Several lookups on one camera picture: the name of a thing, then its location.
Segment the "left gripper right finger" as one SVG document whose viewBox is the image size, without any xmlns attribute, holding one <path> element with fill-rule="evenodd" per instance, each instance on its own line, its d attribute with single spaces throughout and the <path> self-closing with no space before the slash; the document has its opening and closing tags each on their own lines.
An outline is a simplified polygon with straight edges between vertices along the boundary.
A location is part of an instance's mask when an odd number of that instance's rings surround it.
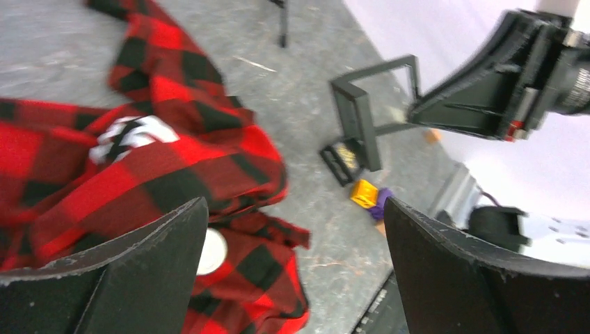
<svg viewBox="0 0 590 334">
<path fill-rule="evenodd" d="M 588 333 L 589 270 L 500 248 L 385 204 L 385 231 L 410 333 Z"/>
</svg>

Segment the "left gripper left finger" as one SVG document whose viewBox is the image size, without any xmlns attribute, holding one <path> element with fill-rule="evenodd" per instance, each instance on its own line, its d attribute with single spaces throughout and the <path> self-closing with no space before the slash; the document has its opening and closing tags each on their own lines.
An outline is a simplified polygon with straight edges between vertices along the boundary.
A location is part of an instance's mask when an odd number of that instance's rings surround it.
<svg viewBox="0 0 590 334">
<path fill-rule="evenodd" d="M 196 198 L 39 269 L 1 274 L 2 333 L 180 333 L 208 224 Z"/>
</svg>

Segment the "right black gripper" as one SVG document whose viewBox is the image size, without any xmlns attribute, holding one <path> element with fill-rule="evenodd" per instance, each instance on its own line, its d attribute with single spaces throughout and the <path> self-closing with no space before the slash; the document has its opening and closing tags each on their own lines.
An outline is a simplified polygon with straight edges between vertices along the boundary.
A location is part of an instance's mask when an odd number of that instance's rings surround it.
<svg viewBox="0 0 590 334">
<path fill-rule="evenodd" d="M 555 14 L 505 13 L 466 65 L 419 98 L 408 121 L 515 141 L 528 138 L 548 112 L 587 116 L 589 34 L 571 23 Z"/>
</svg>

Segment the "round holographic badge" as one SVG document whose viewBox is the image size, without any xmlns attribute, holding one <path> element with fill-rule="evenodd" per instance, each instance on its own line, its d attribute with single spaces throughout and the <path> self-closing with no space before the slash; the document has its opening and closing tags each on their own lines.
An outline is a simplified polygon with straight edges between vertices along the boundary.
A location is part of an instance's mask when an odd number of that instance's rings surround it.
<svg viewBox="0 0 590 334">
<path fill-rule="evenodd" d="M 224 263 L 227 255 L 228 244 L 225 237 L 218 230 L 208 228 L 196 275 L 213 273 Z"/>
</svg>

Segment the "black square frame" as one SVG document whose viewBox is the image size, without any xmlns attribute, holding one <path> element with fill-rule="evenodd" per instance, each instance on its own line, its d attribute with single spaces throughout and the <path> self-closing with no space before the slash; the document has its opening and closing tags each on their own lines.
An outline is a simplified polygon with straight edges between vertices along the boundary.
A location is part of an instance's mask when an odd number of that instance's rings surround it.
<svg viewBox="0 0 590 334">
<path fill-rule="evenodd" d="M 412 96 L 417 99 L 420 94 L 417 57 L 414 55 L 405 55 L 378 65 L 354 70 L 329 81 L 344 138 L 353 139 L 356 142 L 357 158 L 360 159 L 360 163 L 365 168 L 372 172 L 382 169 L 376 139 L 382 135 L 416 128 L 417 126 L 407 122 L 374 125 L 368 92 L 352 84 L 352 82 L 401 67 L 408 69 Z"/>
<path fill-rule="evenodd" d="M 350 151 L 356 155 L 359 168 L 350 171 L 342 162 L 340 156 L 337 154 L 335 146 L 338 143 L 344 143 Z M 360 179 L 360 176 L 366 170 L 365 158 L 362 155 L 362 146 L 360 141 L 355 138 L 339 138 L 336 141 L 324 146 L 319 154 L 324 160 L 328 169 L 332 172 L 338 184 L 342 187 L 354 183 Z"/>
</svg>

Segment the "red black plaid shirt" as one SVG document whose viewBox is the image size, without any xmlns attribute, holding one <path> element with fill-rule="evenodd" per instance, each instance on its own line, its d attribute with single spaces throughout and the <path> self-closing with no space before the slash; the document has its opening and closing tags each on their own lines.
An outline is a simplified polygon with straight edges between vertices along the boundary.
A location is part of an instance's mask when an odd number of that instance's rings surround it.
<svg viewBox="0 0 590 334">
<path fill-rule="evenodd" d="M 262 208 L 287 194 L 279 151 L 206 53 L 155 1 L 89 1 L 128 29 L 114 109 L 1 100 L 1 270 L 41 267 L 203 198 L 228 245 L 194 282 L 183 333 L 295 333 L 310 233 Z"/>
</svg>

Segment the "gold brooch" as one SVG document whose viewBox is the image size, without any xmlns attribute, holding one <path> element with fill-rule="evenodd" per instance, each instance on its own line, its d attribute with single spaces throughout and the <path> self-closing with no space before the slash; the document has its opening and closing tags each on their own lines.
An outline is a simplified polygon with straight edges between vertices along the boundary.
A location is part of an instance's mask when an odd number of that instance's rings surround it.
<svg viewBox="0 0 590 334">
<path fill-rule="evenodd" d="M 358 162 L 356 160 L 356 155 L 348 149 L 348 147 L 344 143 L 338 143 L 335 146 L 337 154 L 340 156 L 344 165 L 350 170 L 356 170 L 359 168 Z"/>
</svg>

